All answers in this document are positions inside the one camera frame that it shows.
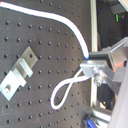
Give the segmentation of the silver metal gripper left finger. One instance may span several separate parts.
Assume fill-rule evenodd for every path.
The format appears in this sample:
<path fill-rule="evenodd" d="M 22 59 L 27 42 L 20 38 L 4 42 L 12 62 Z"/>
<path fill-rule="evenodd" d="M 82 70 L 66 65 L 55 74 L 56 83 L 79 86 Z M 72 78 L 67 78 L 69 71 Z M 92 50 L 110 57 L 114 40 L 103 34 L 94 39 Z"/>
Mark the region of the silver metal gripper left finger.
<path fill-rule="evenodd" d="M 86 77 L 94 79 L 97 86 L 102 83 L 110 87 L 121 84 L 126 71 L 125 67 L 118 67 L 113 71 L 105 60 L 83 60 L 80 67 Z"/>

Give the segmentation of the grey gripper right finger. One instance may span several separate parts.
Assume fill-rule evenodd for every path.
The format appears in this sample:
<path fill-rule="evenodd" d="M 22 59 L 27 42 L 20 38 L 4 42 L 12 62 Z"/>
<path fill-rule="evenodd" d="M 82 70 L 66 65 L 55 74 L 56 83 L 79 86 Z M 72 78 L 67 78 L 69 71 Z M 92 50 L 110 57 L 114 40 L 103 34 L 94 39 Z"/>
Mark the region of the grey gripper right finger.
<path fill-rule="evenodd" d="M 113 69 L 116 64 L 128 60 L 128 37 L 124 37 L 112 47 L 103 48 L 98 52 L 90 52 L 92 60 L 106 60 L 108 66 Z"/>

